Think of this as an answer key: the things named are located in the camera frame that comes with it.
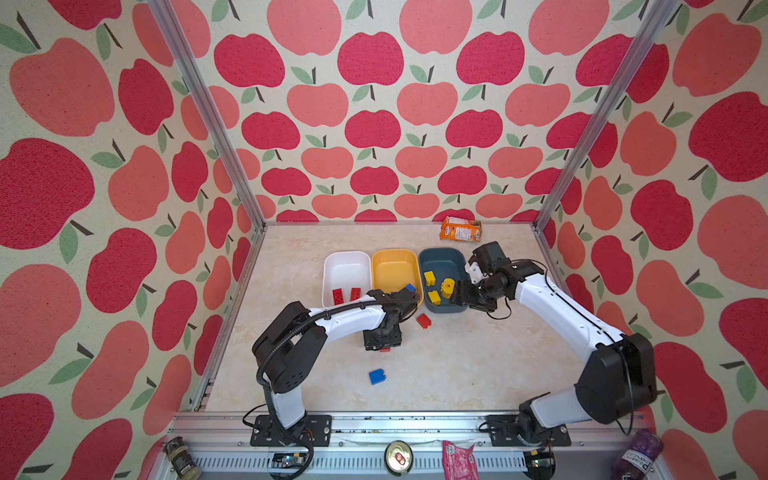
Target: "blue lego brick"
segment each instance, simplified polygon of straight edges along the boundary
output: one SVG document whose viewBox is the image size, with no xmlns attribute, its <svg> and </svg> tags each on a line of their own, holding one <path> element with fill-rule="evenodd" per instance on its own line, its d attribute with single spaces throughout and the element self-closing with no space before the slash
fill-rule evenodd
<svg viewBox="0 0 768 480">
<path fill-rule="evenodd" d="M 375 385 L 376 383 L 381 383 L 386 380 L 384 370 L 382 369 L 374 370 L 369 373 L 368 376 L 371 377 L 371 385 Z"/>
</svg>

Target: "purple bottle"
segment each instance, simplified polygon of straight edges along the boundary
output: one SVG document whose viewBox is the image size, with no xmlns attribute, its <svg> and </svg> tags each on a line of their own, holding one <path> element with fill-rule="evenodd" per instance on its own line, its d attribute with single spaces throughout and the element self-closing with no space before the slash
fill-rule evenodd
<svg viewBox="0 0 768 480">
<path fill-rule="evenodd" d="M 611 480 L 642 480 L 663 450 L 664 444 L 650 430 L 638 430 L 627 450 L 614 462 Z"/>
</svg>

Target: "yellow plastic bowl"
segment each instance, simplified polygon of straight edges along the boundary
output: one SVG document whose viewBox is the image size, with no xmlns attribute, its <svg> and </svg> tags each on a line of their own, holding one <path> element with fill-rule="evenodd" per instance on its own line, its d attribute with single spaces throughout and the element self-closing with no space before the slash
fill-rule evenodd
<svg viewBox="0 0 768 480">
<path fill-rule="evenodd" d="M 373 270 L 373 288 L 384 293 L 399 292 L 409 283 L 416 287 L 419 294 L 419 306 L 424 302 L 422 273 L 419 259 L 411 250 L 395 248 L 381 250 L 371 259 Z"/>
</svg>

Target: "wall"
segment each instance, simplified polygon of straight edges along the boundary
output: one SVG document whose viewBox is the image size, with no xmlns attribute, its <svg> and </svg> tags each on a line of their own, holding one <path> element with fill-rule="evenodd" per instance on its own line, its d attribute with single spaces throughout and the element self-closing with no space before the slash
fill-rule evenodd
<svg viewBox="0 0 768 480">
<path fill-rule="evenodd" d="M 624 0 L 194 1 L 271 222 L 533 220 L 641 22 Z"/>
<path fill-rule="evenodd" d="M 612 114 L 617 153 L 578 170 L 550 227 L 574 297 L 655 345 L 678 479 L 768 478 L 768 18 L 746 3 L 683 4 L 651 50 L 662 88 Z"/>
<path fill-rule="evenodd" d="M 146 478 L 252 228 L 145 3 L 0 18 L 0 479 Z"/>
</svg>

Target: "snack bag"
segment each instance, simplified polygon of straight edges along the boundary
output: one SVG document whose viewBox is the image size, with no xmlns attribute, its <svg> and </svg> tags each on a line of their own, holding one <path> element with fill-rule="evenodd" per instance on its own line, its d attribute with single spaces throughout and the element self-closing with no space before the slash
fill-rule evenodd
<svg viewBox="0 0 768 480">
<path fill-rule="evenodd" d="M 482 225 L 477 220 L 446 217 L 442 221 L 440 240 L 447 238 L 459 242 L 479 242 L 481 235 Z"/>
</svg>

